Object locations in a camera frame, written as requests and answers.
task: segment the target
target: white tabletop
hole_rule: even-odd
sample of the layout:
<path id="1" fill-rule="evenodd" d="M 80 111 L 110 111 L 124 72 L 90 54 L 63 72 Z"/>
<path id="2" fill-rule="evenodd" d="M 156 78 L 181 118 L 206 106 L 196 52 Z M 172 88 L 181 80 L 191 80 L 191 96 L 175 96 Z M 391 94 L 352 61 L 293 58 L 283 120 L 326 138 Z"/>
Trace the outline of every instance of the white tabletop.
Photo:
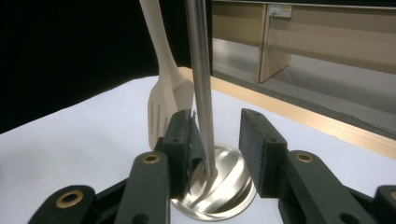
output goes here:
<path id="1" fill-rule="evenodd" d="M 56 190 L 88 185 L 100 192 L 126 178 L 134 157 L 149 151 L 147 102 L 157 77 L 132 80 L 78 105 L 0 134 L 0 223 L 27 223 Z M 396 161 L 300 123 L 212 91 L 215 140 L 238 147 L 241 108 L 263 113 L 289 150 L 315 153 L 343 184 L 374 196 L 396 185 Z M 172 223 L 202 223 L 175 207 Z M 277 199 L 256 196 L 237 217 L 220 223 L 282 223 Z"/>

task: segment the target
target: gray floor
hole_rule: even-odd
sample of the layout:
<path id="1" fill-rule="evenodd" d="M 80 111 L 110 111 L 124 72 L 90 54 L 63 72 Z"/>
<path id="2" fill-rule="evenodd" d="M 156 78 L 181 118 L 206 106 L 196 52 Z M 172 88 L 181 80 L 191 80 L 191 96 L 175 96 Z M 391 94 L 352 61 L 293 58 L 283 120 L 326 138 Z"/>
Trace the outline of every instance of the gray floor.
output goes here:
<path id="1" fill-rule="evenodd" d="M 396 139 L 396 75 L 292 55 L 256 81 L 258 48 L 213 40 L 214 76 Z"/>

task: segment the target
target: round metal base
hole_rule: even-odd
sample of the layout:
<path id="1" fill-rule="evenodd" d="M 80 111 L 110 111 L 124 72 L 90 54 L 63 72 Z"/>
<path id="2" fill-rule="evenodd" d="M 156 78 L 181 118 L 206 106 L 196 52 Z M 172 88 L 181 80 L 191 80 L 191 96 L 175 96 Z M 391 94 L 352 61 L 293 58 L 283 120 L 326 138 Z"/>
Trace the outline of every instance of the round metal base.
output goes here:
<path id="1" fill-rule="evenodd" d="M 202 221 L 219 221 L 238 215 L 253 201 L 256 189 L 239 149 L 215 146 L 218 172 L 208 175 L 201 162 L 191 176 L 190 193 L 172 200 L 184 215 Z"/>

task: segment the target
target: cable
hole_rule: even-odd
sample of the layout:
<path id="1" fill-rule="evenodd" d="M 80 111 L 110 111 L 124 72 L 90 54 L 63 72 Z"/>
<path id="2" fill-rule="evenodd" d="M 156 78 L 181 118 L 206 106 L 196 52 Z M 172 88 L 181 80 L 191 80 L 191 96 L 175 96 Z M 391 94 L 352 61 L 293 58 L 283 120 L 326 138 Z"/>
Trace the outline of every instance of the cable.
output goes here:
<path id="1" fill-rule="evenodd" d="M 321 107 L 323 107 L 323 108 L 326 108 L 326 109 L 328 109 L 328 110 L 331 110 L 331 111 L 334 111 L 334 112 L 337 112 L 337 113 L 340 113 L 340 114 L 345 114 L 344 112 L 341 112 L 341 111 L 338 111 L 338 110 L 334 110 L 334 109 L 332 109 L 332 108 L 330 108 L 330 107 L 328 107 L 328 106 L 326 106 L 326 105 L 323 105 L 323 104 L 321 104 L 321 103 L 318 103 L 318 102 L 316 102 L 316 101 L 309 100 L 309 99 L 307 99 L 306 97 L 303 97 L 299 92 L 297 92 L 296 87 L 295 87 L 295 85 L 294 85 L 294 83 L 293 83 L 291 77 L 289 76 L 289 73 L 288 73 L 288 71 L 286 70 L 286 67 L 283 66 L 283 63 L 282 63 L 282 61 L 280 60 L 279 54 L 278 54 L 278 52 L 277 52 L 277 46 L 276 46 L 276 30 L 275 30 L 275 23 L 274 23 L 274 16 L 275 16 L 275 14 L 276 14 L 276 12 L 274 12 L 274 11 L 271 12 L 271 15 L 270 15 L 270 23 L 271 23 L 270 25 L 271 25 L 271 27 L 270 27 L 269 30 L 270 30 L 270 32 L 272 32 L 272 37 L 273 37 L 273 39 L 274 39 L 274 48 L 275 48 L 275 53 L 276 53 L 277 61 L 278 61 L 279 65 L 281 66 L 282 71 L 284 72 L 286 78 L 289 80 L 290 85 L 291 85 L 291 88 L 293 89 L 294 94 L 295 94 L 297 97 L 299 97 L 300 99 L 302 99 L 302 100 L 304 100 L 304 101 L 307 101 L 307 102 L 309 102 L 309 103 L 311 103 L 311 104 L 319 105 L 319 106 L 321 106 Z M 371 122 L 368 122 L 368 121 L 365 121 L 365 120 L 363 120 L 363 119 L 360 119 L 360 118 L 358 118 L 358 117 L 356 117 L 356 116 L 354 116 L 354 115 L 349 115 L 349 116 L 351 116 L 352 118 L 357 119 L 357 120 L 359 120 L 360 122 L 363 122 L 363 123 L 365 123 L 365 124 L 367 124 L 367 125 L 369 125 L 369 126 L 371 126 L 371 127 L 377 128 L 377 129 L 379 129 L 379 130 L 381 130 L 381 131 L 383 131 L 383 132 L 385 132 L 385 133 L 390 133 L 390 134 L 396 135 L 396 132 L 393 132 L 393 131 L 391 131 L 391 130 L 385 129 L 385 128 L 380 127 L 380 126 L 378 126 L 378 125 L 376 125 L 376 124 L 373 124 L 373 123 L 371 123 Z"/>

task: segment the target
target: beige spatula handle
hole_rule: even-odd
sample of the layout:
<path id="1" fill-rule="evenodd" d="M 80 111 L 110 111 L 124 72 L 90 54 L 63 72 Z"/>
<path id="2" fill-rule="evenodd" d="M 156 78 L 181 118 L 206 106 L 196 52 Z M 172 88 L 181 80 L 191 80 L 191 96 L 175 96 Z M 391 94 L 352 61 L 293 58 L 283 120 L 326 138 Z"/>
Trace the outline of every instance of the beige spatula handle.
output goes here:
<path id="1" fill-rule="evenodd" d="M 164 71 L 164 73 L 160 72 L 160 74 L 168 74 L 177 83 L 175 79 L 179 78 L 178 69 L 166 38 L 160 3 L 158 0 L 140 0 L 140 6 L 143 9 L 148 31 L 157 53 L 160 71 Z"/>

